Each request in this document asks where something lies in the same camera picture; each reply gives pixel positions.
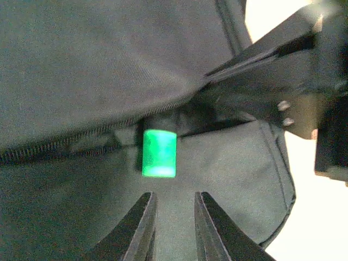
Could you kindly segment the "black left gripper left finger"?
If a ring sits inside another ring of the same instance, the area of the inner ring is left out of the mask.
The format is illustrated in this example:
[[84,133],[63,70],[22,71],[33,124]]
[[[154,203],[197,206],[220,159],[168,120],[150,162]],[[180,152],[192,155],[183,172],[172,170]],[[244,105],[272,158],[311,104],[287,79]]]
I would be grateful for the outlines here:
[[146,192],[97,245],[87,260],[155,260],[157,196]]

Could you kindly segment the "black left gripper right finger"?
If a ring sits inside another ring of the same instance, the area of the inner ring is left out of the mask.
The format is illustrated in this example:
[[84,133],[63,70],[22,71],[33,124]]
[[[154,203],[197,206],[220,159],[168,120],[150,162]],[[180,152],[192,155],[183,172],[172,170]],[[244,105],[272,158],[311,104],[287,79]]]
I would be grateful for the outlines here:
[[250,239],[207,192],[195,193],[198,260],[274,260]]

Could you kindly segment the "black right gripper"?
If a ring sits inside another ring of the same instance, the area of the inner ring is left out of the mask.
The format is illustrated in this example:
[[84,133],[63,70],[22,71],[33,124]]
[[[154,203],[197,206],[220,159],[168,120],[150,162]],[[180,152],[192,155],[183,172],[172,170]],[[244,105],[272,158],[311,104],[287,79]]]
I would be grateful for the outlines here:
[[244,11],[216,5],[233,57],[207,73],[202,100],[316,137],[316,175],[346,182],[347,1],[314,1],[255,43]]

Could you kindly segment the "green highlighter black body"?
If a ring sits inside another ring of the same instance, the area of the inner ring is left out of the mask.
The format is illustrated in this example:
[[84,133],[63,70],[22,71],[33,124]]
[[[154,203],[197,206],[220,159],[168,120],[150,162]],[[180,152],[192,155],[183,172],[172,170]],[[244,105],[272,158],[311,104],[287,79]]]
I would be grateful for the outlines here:
[[142,175],[152,178],[175,178],[177,134],[160,129],[144,132]]

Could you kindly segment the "black student backpack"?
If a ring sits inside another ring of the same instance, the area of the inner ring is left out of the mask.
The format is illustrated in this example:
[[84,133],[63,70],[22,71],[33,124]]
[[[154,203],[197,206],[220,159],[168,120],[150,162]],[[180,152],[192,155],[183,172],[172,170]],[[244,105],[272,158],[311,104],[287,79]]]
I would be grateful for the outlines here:
[[[261,247],[295,199],[284,133],[201,98],[232,52],[215,1],[1,1],[1,260],[77,260],[145,191],[157,260],[196,260],[207,191]],[[175,178],[142,175],[177,134]]]

